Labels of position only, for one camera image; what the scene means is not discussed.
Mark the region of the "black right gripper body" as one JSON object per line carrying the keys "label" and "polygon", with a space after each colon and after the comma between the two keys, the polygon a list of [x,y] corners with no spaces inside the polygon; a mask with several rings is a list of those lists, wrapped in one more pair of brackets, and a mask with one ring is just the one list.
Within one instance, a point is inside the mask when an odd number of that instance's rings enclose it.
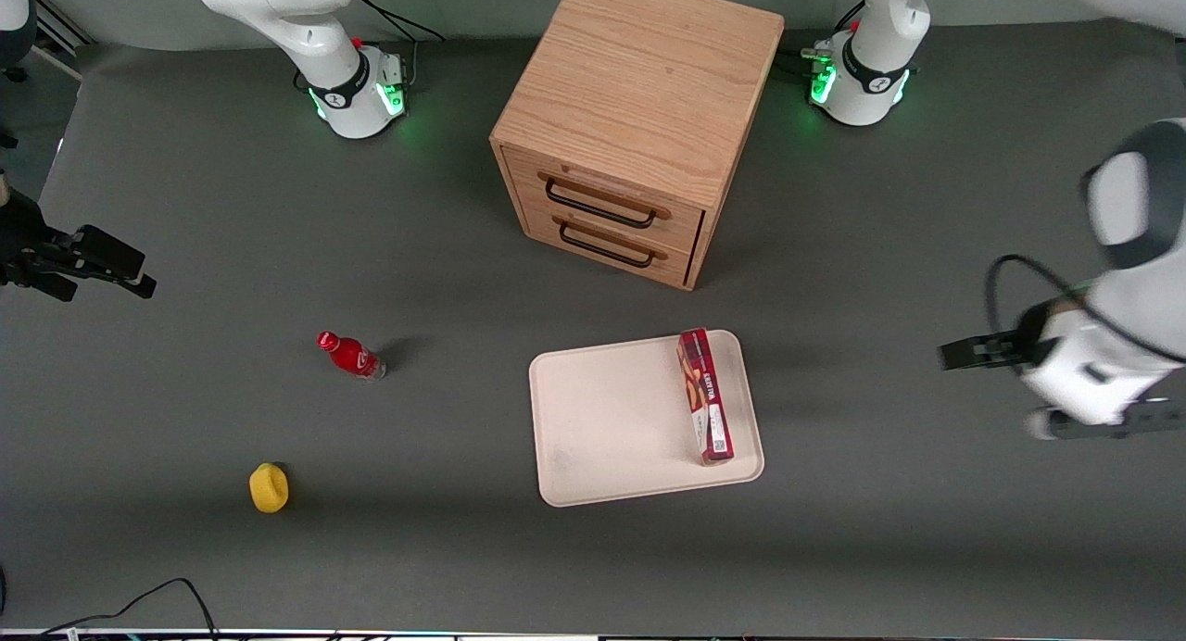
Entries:
{"label": "black right gripper body", "polygon": [[75,275],[76,261],[65,260],[62,254],[74,250],[74,245],[78,243],[81,229],[68,234],[47,226],[44,220],[42,207],[37,205],[32,198],[19,193],[8,182],[1,184],[1,285],[20,283],[27,285],[24,278],[23,260],[32,256],[34,261],[45,253],[47,247],[50,254],[51,269],[47,273],[60,272]]}

